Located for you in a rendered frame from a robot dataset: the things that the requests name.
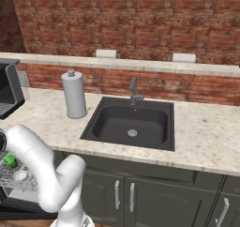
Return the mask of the white paper towel roll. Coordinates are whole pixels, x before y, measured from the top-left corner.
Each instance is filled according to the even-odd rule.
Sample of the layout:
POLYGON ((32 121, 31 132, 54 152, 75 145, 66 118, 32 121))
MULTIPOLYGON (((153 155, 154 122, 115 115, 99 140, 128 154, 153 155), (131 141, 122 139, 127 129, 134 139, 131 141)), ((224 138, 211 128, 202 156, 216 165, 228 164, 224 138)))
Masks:
POLYGON ((73 119, 85 117, 87 109, 83 75, 74 69, 69 69, 61 78, 67 105, 67 116, 73 119))

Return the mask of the grey sink tap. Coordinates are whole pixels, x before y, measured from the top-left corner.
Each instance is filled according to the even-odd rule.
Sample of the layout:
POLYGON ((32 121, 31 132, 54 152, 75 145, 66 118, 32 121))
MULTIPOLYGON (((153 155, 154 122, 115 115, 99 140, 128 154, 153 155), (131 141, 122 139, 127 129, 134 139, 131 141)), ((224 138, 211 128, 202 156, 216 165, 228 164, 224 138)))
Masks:
POLYGON ((144 94, 137 93, 137 78, 133 77, 131 79, 130 85, 128 87, 128 91, 131 93, 130 95, 130 104, 135 105, 137 100, 144 99, 144 94))

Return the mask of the dark grey drawer front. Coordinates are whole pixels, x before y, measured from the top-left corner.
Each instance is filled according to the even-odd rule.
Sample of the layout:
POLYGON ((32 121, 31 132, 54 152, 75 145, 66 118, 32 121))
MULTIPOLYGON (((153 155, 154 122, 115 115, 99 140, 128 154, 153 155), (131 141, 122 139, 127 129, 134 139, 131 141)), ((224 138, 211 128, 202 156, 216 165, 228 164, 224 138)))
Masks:
POLYGON ((240 195, 240 176, 228 175, 222 187, 222 191, 229 194, 240 195))

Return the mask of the dark grey sink front panel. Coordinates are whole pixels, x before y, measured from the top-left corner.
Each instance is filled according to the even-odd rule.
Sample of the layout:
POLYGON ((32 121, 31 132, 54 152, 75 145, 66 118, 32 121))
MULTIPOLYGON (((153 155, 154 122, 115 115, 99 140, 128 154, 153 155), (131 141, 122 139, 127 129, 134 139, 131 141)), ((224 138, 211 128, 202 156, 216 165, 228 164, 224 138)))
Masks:
POLYGON ((83 156, 88 168, 112 173, 131 174, 143 177, 166 179, 177 182, 192 182, 196 172, 180 168, 159 166, 135 161, 83 156))

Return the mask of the grey wall socket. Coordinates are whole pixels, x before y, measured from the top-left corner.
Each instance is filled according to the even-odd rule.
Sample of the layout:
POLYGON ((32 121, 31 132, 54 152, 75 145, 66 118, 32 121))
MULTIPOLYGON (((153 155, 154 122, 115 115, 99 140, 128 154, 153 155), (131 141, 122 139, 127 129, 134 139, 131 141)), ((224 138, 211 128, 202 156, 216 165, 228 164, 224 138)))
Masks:
POLYGON ((27 73, 25 71, 19 71, 18 72, 19 80, 22 85, 22 87, 29 87, 30 83, 28 80, 27 73))

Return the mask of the black dishwasher door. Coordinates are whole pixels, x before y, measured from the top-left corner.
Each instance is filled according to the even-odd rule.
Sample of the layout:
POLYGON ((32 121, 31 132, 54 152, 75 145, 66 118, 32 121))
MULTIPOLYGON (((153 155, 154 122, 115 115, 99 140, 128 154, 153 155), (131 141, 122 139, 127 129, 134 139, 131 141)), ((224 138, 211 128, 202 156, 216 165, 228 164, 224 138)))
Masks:
POLYGON ((47 213, 40 208, 36 192, 0 186, 0 220, 55 219, 56 217, 56 213, 47 213))

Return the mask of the dark grey cupboard door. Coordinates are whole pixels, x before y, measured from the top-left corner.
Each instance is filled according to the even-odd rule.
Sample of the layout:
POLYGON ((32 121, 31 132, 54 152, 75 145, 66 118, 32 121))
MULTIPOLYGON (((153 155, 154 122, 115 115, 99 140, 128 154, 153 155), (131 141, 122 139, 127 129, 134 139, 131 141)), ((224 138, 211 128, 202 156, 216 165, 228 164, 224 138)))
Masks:
POLYGON ((213 191, 128 177, 127 227, 204 227, 216 194, 213 191), (129 211, 130 184, 134 210, 129 211))
POLYGON ((221 214, 224 198, 228 198, 230 207, 220 227, 240 227, 240 195, 223 192, 219 194, 207 227, 216 227, 215 219, 218 219, 221 214))
POLYGON ((94 171, 84 173, 82 205, 94 223, 125 227, 125 180, 122 176, 94 171), (119 180, 119 209, 115 208, 114 184, 119 180))

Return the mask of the green cup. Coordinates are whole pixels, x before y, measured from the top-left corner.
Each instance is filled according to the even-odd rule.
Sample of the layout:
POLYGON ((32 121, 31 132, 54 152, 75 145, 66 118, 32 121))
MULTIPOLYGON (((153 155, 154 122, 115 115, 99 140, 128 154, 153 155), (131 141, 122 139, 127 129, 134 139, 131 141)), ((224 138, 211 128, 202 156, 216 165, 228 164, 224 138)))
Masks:
POLYGON ((15 159, 14 154, 7 154, 6 156, 4 156, 4 163, 11 168, 15 168, 18 166, 18 162, 15 159))

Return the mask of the grey dishwasher rack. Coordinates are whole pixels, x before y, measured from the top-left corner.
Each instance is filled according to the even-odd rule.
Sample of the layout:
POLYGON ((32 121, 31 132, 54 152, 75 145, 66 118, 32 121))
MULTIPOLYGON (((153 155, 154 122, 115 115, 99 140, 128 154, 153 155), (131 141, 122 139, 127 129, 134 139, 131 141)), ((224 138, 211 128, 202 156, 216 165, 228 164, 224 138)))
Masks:
POLYGON ((11 168, 4 163, 4 157, 8 154, 5 151, 0 154, 0 185, 10 189, 37 192, 38 183, 34 174, 19 159, 16 159, 18 166, 11 168), (23 181, 15 181, 13 175, 18 171, 27 171, 27 177, 23 181))

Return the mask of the black kitchen sink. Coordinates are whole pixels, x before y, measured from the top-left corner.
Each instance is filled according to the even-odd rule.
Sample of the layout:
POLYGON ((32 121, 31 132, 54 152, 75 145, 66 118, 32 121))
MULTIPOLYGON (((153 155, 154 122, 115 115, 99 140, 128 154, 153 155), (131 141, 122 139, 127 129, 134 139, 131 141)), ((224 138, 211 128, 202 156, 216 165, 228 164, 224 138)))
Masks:
POLYGON ((174 151, 172 103, 103 97, 84 129, 83 140, 174 151))

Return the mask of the white bowl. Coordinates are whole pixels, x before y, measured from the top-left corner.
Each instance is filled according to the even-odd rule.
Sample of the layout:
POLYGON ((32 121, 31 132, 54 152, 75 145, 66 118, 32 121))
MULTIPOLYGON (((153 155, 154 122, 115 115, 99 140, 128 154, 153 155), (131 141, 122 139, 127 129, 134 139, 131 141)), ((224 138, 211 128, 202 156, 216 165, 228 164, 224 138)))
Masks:
POLYGON ((28 172, 26 170, 19 170, 13 175, 13 180, 16 182, 25 181, 28 176, 28 172))

